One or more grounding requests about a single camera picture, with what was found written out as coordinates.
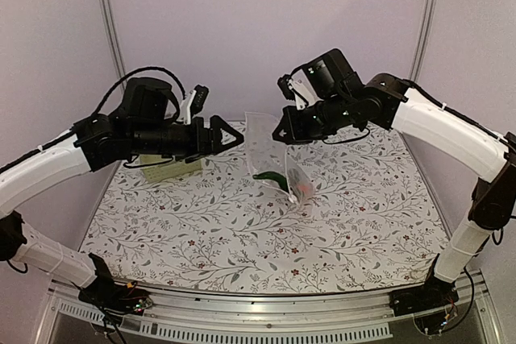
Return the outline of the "clear zip top bag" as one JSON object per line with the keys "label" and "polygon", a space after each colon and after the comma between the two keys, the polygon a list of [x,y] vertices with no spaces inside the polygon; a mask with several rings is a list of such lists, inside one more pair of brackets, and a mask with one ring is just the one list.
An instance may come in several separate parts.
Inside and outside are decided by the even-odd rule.
{"label": "clear zip top bag", "polygon": [[[295,160],[288,154],[287,146],[283,143],[273,140],[272,133],[279,123],[280,119],[265,113],[245,113],[245,133],[244,146],[246,154],[246,162],[248,172],[251,177],[254,174],[261,172],[274,171],[279,172],[287,179],[287,170],[289,168],[301,169],[305,171],[295,162]],[[310,178],[305,173],[305,182],[311,182]],[[277,183],[267,180],[257,180],[263,186],[271,188],[283,194],[283,196],[295,205],[304,205],[313,192],[308,197],[298,198],[293,192],[293,188],[289,186],[289,192],[286,193],[279,189]]]}

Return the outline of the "toy small green cucumber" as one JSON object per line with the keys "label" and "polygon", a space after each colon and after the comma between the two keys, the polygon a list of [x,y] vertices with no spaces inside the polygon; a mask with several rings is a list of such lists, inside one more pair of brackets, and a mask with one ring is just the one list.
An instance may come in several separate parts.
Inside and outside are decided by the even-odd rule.
{"label": "toy small green cucumber", "polygon": [[268,171],[268,172],[261,172],[258,174],[254,174],[252,176],[254,180],[267,180],[277,183],[279,186],[279,189],[282,191],[288,193],[289,192],[289,186],[288,181],[285,176],[281,175],[279,172],[274,171]]}

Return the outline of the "toy carrot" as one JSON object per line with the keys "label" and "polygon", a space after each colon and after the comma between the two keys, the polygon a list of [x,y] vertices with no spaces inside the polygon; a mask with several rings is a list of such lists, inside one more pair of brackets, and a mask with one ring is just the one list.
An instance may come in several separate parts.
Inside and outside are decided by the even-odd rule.
{"label": "toy carrot", "polygon": [[297,195],[298,198],[308,197],[313,192],[313,187],[310,182],[297,182],[293,186],[293,192]]}

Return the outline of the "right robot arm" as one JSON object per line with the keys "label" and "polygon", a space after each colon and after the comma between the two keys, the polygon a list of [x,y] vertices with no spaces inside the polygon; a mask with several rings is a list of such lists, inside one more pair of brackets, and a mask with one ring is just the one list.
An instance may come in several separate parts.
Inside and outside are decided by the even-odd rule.
{"label": "right robot arm", "polygon": [[423,284],[400,293],[433,309],[452,295],[455,282],[515,205],[515,136],[495,133],[437,101],[415,82],[379,73],[364,83],[338,48],[280,77],[292,105],[282,110],[273,139],[288,145],[323,141],[338,130],[372,123],[415,137],[476,173],[468,213],[432,262]]}

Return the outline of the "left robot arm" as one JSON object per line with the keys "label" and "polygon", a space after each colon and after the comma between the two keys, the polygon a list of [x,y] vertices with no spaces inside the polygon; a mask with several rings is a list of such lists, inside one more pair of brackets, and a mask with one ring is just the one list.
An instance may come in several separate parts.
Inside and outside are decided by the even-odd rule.
{"label": "left robot arm", "polygon": [[76,176],[141,155],[192,163],[243,143],[244,137],[218,115],[199,117],[209,90],[196,86],[177,98],[173,87],[153,77],[124,77],[120,105],[89,117],[1,169],[1,260],[34,266],[76,286],[92,305],[140,312],[149,294],[134,284],[116,284],[105,261],[64,247],[31,227],[17,208]]}

